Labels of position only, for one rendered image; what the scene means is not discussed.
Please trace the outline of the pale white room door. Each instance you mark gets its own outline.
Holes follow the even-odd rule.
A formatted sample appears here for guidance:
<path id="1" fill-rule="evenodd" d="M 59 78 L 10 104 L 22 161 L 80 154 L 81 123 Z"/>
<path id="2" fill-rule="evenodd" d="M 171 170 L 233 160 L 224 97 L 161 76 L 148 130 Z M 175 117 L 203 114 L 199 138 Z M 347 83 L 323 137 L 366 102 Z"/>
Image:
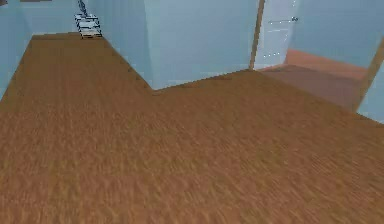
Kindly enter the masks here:
<path id="1" fill-rule="evenodd" d="M 265 0 L 254 69 L 283 64 L 302 0 Z"/>

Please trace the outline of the black white shelf rack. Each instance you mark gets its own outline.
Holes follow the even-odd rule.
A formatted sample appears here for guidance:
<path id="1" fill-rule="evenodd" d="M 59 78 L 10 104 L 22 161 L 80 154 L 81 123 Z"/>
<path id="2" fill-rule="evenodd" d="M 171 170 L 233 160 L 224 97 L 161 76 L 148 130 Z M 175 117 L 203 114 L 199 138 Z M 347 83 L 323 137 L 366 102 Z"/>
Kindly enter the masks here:
<path id="1" fill-rule="evenodd" d="M 83 0 L 77 0 L 80 12 L 74 15 L 74 20 L 82 39 L 101 37 L 99 18 L 87 11 Z"/>

